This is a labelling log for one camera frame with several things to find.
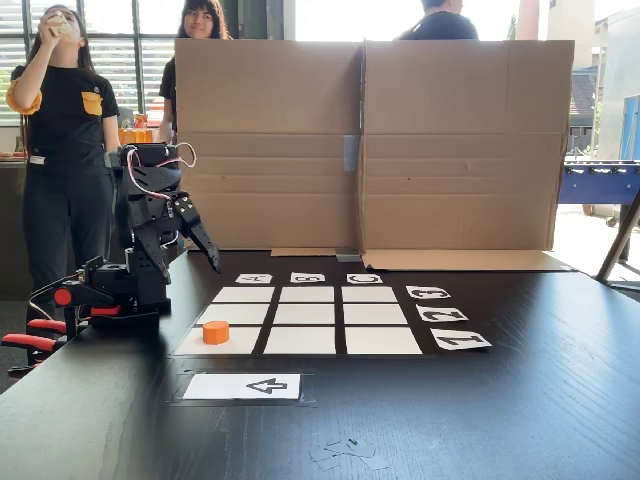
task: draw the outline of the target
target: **tape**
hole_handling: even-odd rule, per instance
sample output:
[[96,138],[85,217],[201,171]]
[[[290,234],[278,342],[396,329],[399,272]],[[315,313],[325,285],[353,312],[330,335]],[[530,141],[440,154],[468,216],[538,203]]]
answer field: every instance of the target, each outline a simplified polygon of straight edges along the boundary
[[344,136],[344,171],[355,172],[358,164],[358,149],[360,147],[360,135]]

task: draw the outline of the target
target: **orange game piece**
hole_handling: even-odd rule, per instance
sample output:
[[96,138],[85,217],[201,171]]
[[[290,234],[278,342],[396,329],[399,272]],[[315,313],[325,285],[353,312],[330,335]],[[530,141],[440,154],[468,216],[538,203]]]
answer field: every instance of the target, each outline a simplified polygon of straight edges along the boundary
[[202,326],[202,338],[207,345],[221,345],[229,341],[227,322],[209,322]]

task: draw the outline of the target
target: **yellow pocket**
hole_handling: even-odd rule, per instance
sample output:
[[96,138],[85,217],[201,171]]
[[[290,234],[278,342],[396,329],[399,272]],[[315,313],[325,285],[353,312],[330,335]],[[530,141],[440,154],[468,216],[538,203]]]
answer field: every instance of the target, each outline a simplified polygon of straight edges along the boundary
[[102,115],[102,97],[93,92],[82,92],[84,110],[89,115]]

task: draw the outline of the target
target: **woman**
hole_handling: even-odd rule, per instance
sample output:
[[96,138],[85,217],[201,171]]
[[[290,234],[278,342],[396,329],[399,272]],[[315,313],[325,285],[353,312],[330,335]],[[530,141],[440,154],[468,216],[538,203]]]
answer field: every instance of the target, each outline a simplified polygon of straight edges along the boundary
[[[61,12],[70,31],[54,36],[49,20]],[[67,274],[67,232],[79,268],[107,257],[114,184],[105,151],[119,146],[118,105],[111,84],[95,73],[77,13],[49,8],[26,67],[16,68],[7,104],[21,113],[27,146],[24,233],[34,290]],[[51,296],[27,320],[53,317]]]
[[[219,0],[186,0],[178,38],[229,39],[224,10]],[[164,98],[164,115],[160,123],[159,141],[171,143],[178,132],[176,115],[176,57],[164,67],[160,96]]]

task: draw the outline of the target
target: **black table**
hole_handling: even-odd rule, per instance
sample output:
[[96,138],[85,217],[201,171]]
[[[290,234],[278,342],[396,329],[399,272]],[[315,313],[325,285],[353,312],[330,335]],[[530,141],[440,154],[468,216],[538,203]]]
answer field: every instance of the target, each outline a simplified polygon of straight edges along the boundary
[[[170,357],[239,273],[286,285],[293,271],[364,272],[268,253],[223,262],[223,276],[199,254],[174,262],[174,313],[159,333],[89,329],[0,396],[0,478],[640,478],[640,305],[623,295],[575,272],[384,273],[396,292],[447,289],[493,348],[404,359]],[[180,401],[193,372],[302,372],[307,402]],[[322,472],[308,452],[336,436],[376,445],[391,468],[342,456]]]

